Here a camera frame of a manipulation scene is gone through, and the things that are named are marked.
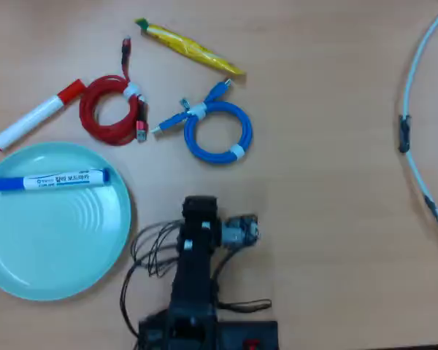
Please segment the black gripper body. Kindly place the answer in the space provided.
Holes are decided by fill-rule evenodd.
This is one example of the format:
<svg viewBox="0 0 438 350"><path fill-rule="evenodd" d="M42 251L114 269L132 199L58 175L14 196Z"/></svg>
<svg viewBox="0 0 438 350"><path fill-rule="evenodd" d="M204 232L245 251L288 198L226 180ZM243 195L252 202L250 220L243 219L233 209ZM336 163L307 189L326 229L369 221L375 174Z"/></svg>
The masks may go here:
<svg viewBox="0 0 438 350"><path fill-rule="evenodd" d="M178 236L178 253L198 247L211 255L220 246L221 220L218 199L211 195L189 195L182 205L183 223Z"/></svg>

